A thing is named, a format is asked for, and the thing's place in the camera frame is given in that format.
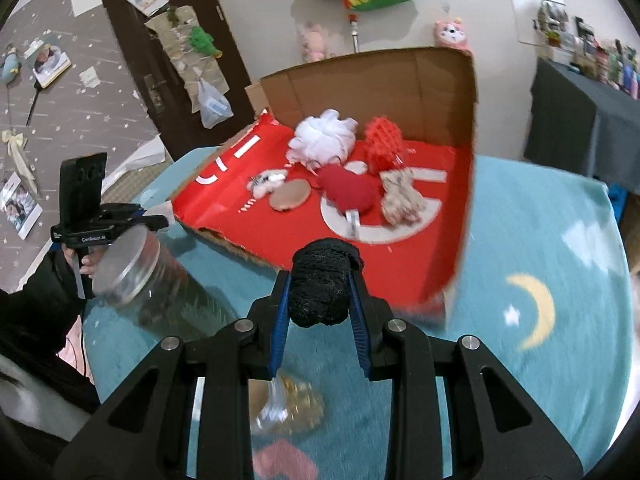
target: red cloth toy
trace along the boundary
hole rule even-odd
[[[404,167],[406,151],[402,132],[386,117],[374,117],[364,131],[369,171],[398,170]]]
[[[369,175],[356,175],[342,166],[330,164],[318,171],[318,184],[342,214],[352,209],[364,213],[378,198],[380,183]]]

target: pink bunny plush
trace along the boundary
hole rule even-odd
[[[460,18],[453,22],[436,22],[434,34],[437,46],[447,46],[469,52],[466,46],[465,29]]]
[[[302,32],[302,48],[305,51],[305,62],[323,60],[326,57],[326,47],[320,25],[307,25]]]

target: star pattern wallpaper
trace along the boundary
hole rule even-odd
[[[71,0],[32,0],[0,30],[0,45],[13,43],[20,54],[34,40],[57,38],[71,67],[44,89],[36,100],[35,79],[23,64],[19,76],[0,88],[0,130],[23,134],[24,151],[34,165],[43,213],[26,240],[0,215],[0,288],[13,291],[58,223],[60,163],[76,156],[108,152],[107,173],[137,147],[158,134],[127,69],[107,12],[95,7],[74,16]],[[93,67],[99,84],[83,83],[81,74]],[[5,179],[15,165],[0,145],[0,174]]]

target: door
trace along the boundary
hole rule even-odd
[[[195,148],[222,144],[254,120],[254,110],[244,91],[250,84],[249,76],[218,0],[169,0],[172,6],[193,7],[200,25],[223,53],[217,61],[230,88],[225,97],[234,116],[212,129],[202,126],[199,112],[191,113],[184,81],[162,49],[158,35],[145,27],[149,18],[127,0],[102,1],[138,93],[174,159]]]

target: hand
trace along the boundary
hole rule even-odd
[[[80,262],[82,264],[82,267],[80,267],[80,274],[86,274],[89,278],[93,278],[95,269],[100,263],[100,260],[104,256],[104,251],[106,250],[106,245],[96,246],[94,247],[93,253],[82,258],[82,261]],[[65,260],[69,265],[71,265],[76,252],[73,249],[69,249],[65,244],[62,245],[62,251],[65,255]]]

